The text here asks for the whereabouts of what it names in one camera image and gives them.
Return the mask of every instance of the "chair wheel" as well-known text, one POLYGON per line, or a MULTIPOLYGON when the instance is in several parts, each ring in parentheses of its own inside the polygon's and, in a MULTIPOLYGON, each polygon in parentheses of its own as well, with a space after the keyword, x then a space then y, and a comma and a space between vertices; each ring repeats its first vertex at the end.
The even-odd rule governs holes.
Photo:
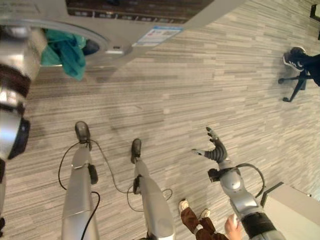
POLYGON ((285 79, 284 79, 284 78, 280 78, 280 79, 278 80, 278 84, 283 84, 283 83, 284 83, 284 81, 285 81, 285 79))

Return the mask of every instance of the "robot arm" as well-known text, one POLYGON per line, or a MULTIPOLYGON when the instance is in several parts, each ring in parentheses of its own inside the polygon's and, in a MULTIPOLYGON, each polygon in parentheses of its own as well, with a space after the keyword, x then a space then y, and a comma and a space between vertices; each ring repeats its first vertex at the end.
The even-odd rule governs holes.
MULTIPOLYGON (((41 29, 0 25, 0 217, 6 188, 5 161, 26 148, 30 130, 29 121, 23 118, 26 97, 46 45, 41 29)), ((4 224, 0 218, 0 231, 4 224)))
POLYGON ((206 129, 215 149, 212 151, 193 149, 192 151, 218 163, 219 170, 210 169, 209 178, 212 182, 220 181, 224 193, 230 198, 230 204, 250 239, 285 240, 267 217, 257 199, 246 190, 239 169, 228 159, 227 150, 218 135, 211 128, 206 129))

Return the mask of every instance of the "person's leg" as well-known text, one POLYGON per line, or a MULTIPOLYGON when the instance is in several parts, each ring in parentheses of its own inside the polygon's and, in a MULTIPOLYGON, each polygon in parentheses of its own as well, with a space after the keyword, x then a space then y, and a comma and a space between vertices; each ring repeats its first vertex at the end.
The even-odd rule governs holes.
POLYGON ((195 235, 197 240, 212 240, 210 233, 200 224, 196 214, 189 207, 187 200, 180 201, 179 211, 182 223, 195 235))
POLYGON ((213 235, 216 231, 216 228, 214 227, 210 219, 210 213, 211 212, 209 209, 203 210, 200 216, 200 223, 203 226, 203 228, 210 233, 210 235, 213 235))
POLYGON ((221 233, 216 232, 216 228, 210 219, 210 210, 205 209, 200 216, 200 223, 203 229, 207 230, 213 240, 228 240, 228 238, 221 233))
POLYGON ((320 67, 320 54, 309 56, 303 47, 295 46, 283 55, 283 63, 302 72, 309 65, 320 67))

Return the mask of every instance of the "robot finger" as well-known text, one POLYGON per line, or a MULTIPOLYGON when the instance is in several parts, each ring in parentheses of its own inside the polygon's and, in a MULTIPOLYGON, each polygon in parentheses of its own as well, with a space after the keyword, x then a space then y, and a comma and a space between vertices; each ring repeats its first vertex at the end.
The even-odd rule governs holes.
POLYGON ((199 156, 205 156, 205 153, 206 153, 206 151, 204 151, 204 150, 199 150, 199 149, 192 149, 192 152, 193 152, 194 154, 199 155, 199 156))
POLYGON ((218 134, 215 133, 215 131, 213 131, 210 127, 206 127, 206 130, 208 131, 208 135, 213 139, 216 140, 218 139, 218 134))

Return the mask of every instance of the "wire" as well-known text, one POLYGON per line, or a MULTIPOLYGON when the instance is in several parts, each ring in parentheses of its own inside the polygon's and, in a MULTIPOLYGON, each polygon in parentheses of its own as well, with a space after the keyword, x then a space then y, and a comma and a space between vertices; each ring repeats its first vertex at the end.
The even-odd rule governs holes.
POLYGON ((261 180, 262 180, 262 187, 261 187, 261 190, 258 192, 258 194, 255 196, 255 198, 259 197, 264 192, 264 190, 266 188, 265 177, 262 174, 262 172, 259 170, 259 168, 257 168, 255 165, 252 165, 250 163, 241 163, 235 167, 236 168, 249 167, 249 168, 253 168, 254 170, 256 170, 259 173, 261 180))
POLYGON ((123 191, 123 190, 121 190, 121 189, 117 186, 116 180, 115 180, 115 175, 114 175, 114 173, 113 173, 113 171, 112 171, 112 169, 111 169, 111 166, 110 166, 110 164, 109 164, 109 161, 108 161, 106 155, 104 154, 104 152, 102 151, 99 143, 97 143, 95 140, 91 140, 91 139, 90 139, 90 141, 91 141, 91 142, 94 142, 94 143, 98 146, 98 148, 99 148, 99 150, 100 150, 100 152, 101 152, 101 155, 103 156, 104 161, 105 161, 106 164, 108 165, 108 168, 109 168, 109 171, 110 171, 110 173, 111 173, 111 177, 112 177, 112 181, 113 181, 113 185, 114 185, 115 189, 117 189, 117 191, 120 192, 120 193, 122 193, 122 194, 126 194, 127 191, 123 191))
POLYGON ((126 191, 126 202, 128 203, 128 206, 129 208, 131 208, 131 210, 135 211, 135 212, 138 212, 138 213, 142 213, 143 210, 137 210, 135 208, 133 208, 130 204, 130 201, 129 201, 129 191, 130 189, 133 187, 133 185, 131 185, 129 188, 128 188, 128 191, 126 191))
POLYGON ((63 157, 61 159, 61 162, 60 162, 60 166, 59 166, 59 171, 58 171, 58 180, 59 180, 59 184, 60 186, 64 189, 64 190, 67 190, 65 188, 65 186, 63 186, 62 182, 61 182, 61 179, 60 179, 60 171, 61 171, 61 166, 62 166, 62 163, 64 162, 64 159, 65 159, 65 156, 67 155, 67 153, 75 146, 75 145, 78 145, 80 142, 78 141, 77 143, 73 144, 71 147, 68 148, 68 150, 63 154, 63 157))
POLYGON ((83 230, 83 233, 82 233, 82 236, 81 236, 81 240, 84 240, 84 237, 85 237, 87 228, 88 228, 88 226, 89 226, 89 223, 90 223, 91 219, 93 218, 93 216, 95 215, 95 213, 96 213, 96 211, 97 211, 97 208, 98 208, 98 206, 99 206, 99 203, 100 203, 100 199, 101 199, 101 198, 100 198, 100 194, 99 194, 98 192, 92 191, 91 193, 92 193, 92 194, 97 194, 97 196, 98 196, 98 202, 96 203, 96 206, 95 206, 93 212, 91 213, 91 216, 89 217, 88 221, 86 222, 86 225, 85 225, 85 227, 84 227, 84 230, 83 230))
MULTIPOLYGON (((133 210, 133 211, 135 211, 135 212, 138 212, 138 213, 142 213, 142 212, 144 212, 144 210, 137 210, 137 209, 135 209, 134 207, 132 207, 131 204, 130 204, 130 201, 129 201, 129 191, 130 191, 130 189, 131 189, 132 187, 133 187, 133 185, 131 185, 131 186, 128 188, 127 192, 126 192, 126 201, 127 201, 127 203, 128 203, 129 208, 131 208, 131 210, 133 210)), ((170 192, 171 192, 171 193, 170 193, 170 196, 166 199, 166 201, 168 201, 168 200, 172 197, 172 195, 173 195, 174 192, 172 191, 171 188, 166 188, 165 190, 162 191, 162 193, 164 193, 165 191, 170 191, 170 192)))

